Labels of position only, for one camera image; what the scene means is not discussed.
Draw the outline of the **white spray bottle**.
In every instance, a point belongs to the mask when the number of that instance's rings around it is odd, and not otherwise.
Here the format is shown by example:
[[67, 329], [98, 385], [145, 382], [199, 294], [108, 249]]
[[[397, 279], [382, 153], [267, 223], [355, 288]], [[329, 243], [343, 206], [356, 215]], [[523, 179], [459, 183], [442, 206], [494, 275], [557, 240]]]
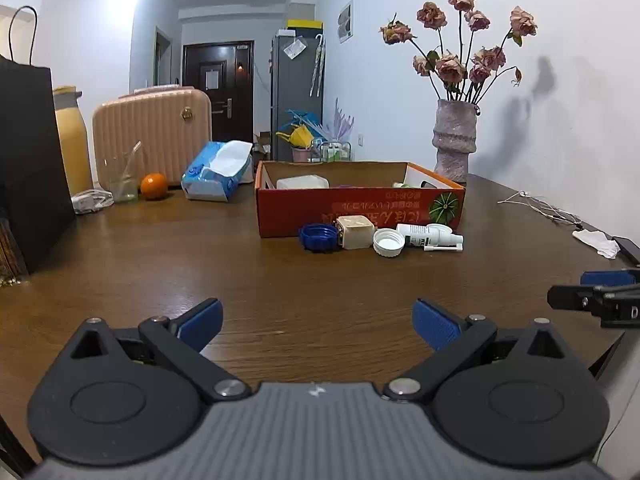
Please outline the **white spray bottle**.
[[426, 252], [462, 252], [464, 237], [449, 226], [431, 223], [427, 226], [398, 223], [396, 231], [407, 245], [422, 247]]

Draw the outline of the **dried pink roses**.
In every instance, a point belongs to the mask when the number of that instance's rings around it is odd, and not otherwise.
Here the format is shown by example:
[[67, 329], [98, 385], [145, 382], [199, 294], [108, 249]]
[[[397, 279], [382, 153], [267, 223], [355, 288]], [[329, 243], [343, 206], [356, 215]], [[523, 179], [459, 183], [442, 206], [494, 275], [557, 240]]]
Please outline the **dried pink roses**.
[[433, 1], [424, 2], [416, 10], [416, 21], [436, 34], [434, 48], [421, 47], [411, 26], [396, 16], [378, 30], [382, 41], [386, 46], [410, 44], [416, 49], [412, 68], [419, 77], [428, 80], [440, 100], [479, 107], [500, 77], [510, 75], [512, 86], [519, 86], [523, 73], [518, 66], [508, 64], [506, 45], [512, 42], [521, 47], [525, 38], [538, 34], [533, 14], [514, 6], [502, 39], [495, 47], [485, 47], [477, 44], [475, 37], [490, 29], [491, 20], [476, 0], [447, 0], [447, 3], [454, 11], [456, 25], [456, 44], [452, 48], [446, 47], [442, 33], [449, 24], [447, 14]]

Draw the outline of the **white ribbed bottle cap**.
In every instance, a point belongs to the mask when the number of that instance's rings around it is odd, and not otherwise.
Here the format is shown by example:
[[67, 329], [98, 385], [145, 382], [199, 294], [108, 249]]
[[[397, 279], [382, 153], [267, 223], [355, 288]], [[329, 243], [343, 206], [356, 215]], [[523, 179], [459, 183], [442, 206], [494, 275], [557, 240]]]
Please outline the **white ribbed bottle cap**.
[[394, 229], [377, 229], [373, 233], [372, 246], [379, 256], [395, 258], [405, 247], [405, 237]]

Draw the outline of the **pink ribbed suitcase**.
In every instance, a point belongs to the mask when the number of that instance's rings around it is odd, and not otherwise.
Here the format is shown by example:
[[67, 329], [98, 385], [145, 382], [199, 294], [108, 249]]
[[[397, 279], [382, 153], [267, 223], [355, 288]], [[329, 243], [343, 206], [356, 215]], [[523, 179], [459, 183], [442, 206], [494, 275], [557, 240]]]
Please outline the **pink ribbed suitcase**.
[[92, 116], [96, 174], [107, 186], [118, 176], [118, 165], [135, 145], [130, 170], [142, 178], [163, 174], [171, 185], [202, 148], [212, 140], [212, 104], [193, 87], [178, 84], [140, 89], [98, 106]]

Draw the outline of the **yellow thermos jug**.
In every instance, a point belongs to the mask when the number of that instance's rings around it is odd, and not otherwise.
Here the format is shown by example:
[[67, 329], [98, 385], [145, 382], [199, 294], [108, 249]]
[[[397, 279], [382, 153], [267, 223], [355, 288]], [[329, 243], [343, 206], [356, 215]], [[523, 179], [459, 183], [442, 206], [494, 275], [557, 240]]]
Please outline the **yellow thermos jug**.
[[81, 96], [82, 92], [75, 86], [53, 90], [58, 138], [70, 196], [93, 188], [87, 129], [78, 107]]

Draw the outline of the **dark brown door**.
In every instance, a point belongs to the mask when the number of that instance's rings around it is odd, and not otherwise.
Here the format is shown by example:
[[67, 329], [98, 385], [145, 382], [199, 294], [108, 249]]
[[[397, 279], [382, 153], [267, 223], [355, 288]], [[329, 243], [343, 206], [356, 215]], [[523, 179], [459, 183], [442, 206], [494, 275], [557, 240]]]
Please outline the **dark brown door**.
[[203, 91], [212, 107], [212, 140], [253, 142], [254, 42], [188, 44], [182, 83]]

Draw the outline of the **orange fruit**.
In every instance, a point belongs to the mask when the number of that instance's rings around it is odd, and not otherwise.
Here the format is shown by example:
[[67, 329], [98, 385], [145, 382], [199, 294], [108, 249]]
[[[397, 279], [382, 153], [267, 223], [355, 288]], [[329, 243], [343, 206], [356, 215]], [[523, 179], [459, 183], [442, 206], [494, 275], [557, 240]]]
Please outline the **orange fruit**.
[[163, 200], [168, 194], [168, 181], [163, 174], [147, 174], [140, 182], [144, 200]]

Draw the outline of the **beige power adapter cube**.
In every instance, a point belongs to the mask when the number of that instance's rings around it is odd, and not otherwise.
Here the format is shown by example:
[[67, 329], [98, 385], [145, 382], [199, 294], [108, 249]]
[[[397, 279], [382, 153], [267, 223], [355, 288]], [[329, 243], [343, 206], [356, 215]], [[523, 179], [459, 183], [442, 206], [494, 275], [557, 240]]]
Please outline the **beige power adapter cube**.
[[341, 216], [335, 221], [338, 244], [345, 250], [366, 249], [372, 245], [375, 225], [365, 216]]

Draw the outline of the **white plastic container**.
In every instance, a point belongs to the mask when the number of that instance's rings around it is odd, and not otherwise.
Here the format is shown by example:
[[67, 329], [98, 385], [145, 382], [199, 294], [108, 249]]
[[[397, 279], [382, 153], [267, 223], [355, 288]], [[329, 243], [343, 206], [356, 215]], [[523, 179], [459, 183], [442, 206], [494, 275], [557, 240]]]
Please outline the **white plastic container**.
[[277, 180], [277, 190], [313, 190], [314, 188], [329, 188], [330, 184], [326, 178], [316, 174], [305, 174], [304, 176], [289, 177]]

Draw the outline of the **pink ceramic vase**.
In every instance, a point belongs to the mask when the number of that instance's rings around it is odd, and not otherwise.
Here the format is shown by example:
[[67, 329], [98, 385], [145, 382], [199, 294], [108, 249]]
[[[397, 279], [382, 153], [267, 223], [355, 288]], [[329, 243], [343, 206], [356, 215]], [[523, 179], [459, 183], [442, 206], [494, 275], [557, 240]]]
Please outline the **pink ceramic vase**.
[[477, 107], [460, 101], [437, 102], [432, 144], [436, 174], [463, 184], [468, 180], [469, 157], [476, 152]]

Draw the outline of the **crumpled white tissue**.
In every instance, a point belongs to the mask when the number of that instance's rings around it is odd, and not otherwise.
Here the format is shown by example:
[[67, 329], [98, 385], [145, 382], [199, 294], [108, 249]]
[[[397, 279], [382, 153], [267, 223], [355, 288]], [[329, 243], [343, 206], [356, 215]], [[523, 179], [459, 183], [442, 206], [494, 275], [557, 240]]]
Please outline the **crumpled white tissue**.
[[603, 258], [613, 260], [620, 252], [620, 246], [618, 246], [616, 241], [608, 238], [601, 231], [576, 230], [572, 235], [576, 240], [593, 248], [597, 254]]

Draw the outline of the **red cardboard box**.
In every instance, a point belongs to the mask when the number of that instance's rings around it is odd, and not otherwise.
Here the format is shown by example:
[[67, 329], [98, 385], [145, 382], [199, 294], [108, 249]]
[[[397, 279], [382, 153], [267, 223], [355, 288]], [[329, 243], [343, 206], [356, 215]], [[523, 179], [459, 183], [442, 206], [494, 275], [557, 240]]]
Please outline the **red cardboard box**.
[[[329, 188], [277, 190], [277, 180], [316, 174]], [[365, 216], [378, 228], [398, 223], [460, 223], [465, 187], [413, 162], [261, 162], [255, 177], [259, 234], [290, 237], [308, 223]]]

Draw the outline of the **grey refrigerator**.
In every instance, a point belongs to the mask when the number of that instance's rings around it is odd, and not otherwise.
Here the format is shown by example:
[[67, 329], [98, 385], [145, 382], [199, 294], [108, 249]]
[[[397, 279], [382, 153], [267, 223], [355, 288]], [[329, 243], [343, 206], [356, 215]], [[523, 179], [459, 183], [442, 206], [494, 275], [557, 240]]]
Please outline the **grey refrigerator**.
[[295, 27], [295, 35], [274, 36], [271, 41], [270, 129], [271, 158], [292, 162], [291, 147], [278, 138], [278, 131], [288, 131], [294, 117], [291, 110], [314, 114], [322, 118], [323, 91], [309, 94], [316, 66], [316, 52], [321, 29]]

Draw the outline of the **yellow watering can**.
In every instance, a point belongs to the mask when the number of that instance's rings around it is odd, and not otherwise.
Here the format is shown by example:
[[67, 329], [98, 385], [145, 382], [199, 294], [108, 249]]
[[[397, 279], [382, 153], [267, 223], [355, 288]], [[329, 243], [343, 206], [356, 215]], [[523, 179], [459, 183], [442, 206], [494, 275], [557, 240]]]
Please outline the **yellow watering can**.
[[295, 126], [291, 133], [277, 131], [276, 137], [300, 150], [309, 150], [314, 143], [314, 136], [306, 125]]

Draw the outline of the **blue bottle cap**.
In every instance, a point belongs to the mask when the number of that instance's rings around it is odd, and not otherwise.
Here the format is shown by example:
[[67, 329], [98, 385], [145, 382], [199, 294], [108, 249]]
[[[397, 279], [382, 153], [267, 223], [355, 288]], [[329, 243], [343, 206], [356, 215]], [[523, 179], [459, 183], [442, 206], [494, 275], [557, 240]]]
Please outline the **blue bottle cap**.
[[338, 247], [338, 231], [332, 224], [305, 224], [298, 232], [298, 239], [303, 248], [316, 254], [335, 252]]

